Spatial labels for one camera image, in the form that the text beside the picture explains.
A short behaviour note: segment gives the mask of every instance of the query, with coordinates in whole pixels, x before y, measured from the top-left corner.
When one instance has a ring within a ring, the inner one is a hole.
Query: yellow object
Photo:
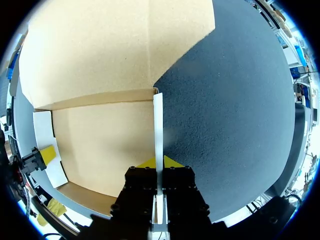
[[[62,205],[60,202],[58,202],[57,200],[55,200],[54,198],[51,198],[51,200],[47,205],[47,208],[57,217],[60,217],[62,214],[64,214],[67,211],[66,207]],[[36,220],[43,227],[48,223],[41,214],[37,216]]]
[[[44,164],[48,166],[48,164],[56,157],[56,151],[54,146],[50,145],[44,149],[40,150],[40,154],[44,161]]]
[[[145,167],[155,169],[156,168],[156,157],[153,157],[153,158],[149,159],[148,161],[137,166],[137,168],[145,168]],[[184,166],[182,164],[176,162],[175,160],[171,159],[170,157],[164,156],[164,167],[165,168],[170,168],[170,167],[183,168]]]

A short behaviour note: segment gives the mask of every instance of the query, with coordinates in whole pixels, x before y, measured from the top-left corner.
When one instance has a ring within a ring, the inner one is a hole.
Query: table surface
[[[294,132],[293,86],[278,40],[258,11],[214,0],[215,30],[155,84],[163,92],[164,153],[193,168],[212,221],[267,190],[286,164]],[[19,150],[36,146],[33,108],[18,85],[14,121]],[[32,177],[55,199],[98,214]]]

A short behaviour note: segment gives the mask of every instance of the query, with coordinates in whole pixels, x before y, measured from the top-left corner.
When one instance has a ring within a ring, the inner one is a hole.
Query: yellow tape
[[[171,159],[168,156],[164,156],[163,159],[164,159],[164,167],[165,168],[170,168],[170,167],[183,168],[184,167],[182,164],[176,162],[175,160]],[[145,167],[155,169],[156,168],[156,157],[153,157],[153,158],[149,159],[148,161],[137,166],[137,168],[145,168]]]
[[[48,164],[56,157],[56,151],[54,146],[50,145],[44,149],[40,150],[40,154],[43,158],[44,164],[48,166]]]

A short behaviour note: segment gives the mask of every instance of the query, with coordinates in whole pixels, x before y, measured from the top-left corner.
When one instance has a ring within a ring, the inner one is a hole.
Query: cardboard box
[[[20,81],[34,119],[46,116],[57,142],[68,179],[60,192],[109,214],[127,169],[155,156],[153,85],[214,28],[211,0],[42,5],[29,23]]]

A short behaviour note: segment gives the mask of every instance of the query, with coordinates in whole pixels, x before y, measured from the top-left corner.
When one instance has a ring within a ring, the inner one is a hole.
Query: white paper
[[[162,175],[164,169],[164,113],[163,95],[158,93],[153,96],[154,112],[154,146],[155,146],[155,169],[157,174],[156,214],[157,223],[164,221],[164,194],[162,190]]]
[[[45,172],[53,188],[57,188],[68,182],[65,172],[61,166],[61,156],[57,140],[52,129],[52,117],[50,111],[39,111],[33,113],[33,126],[35,140],[39,150],[53,145],[56,157],[46,166]]]

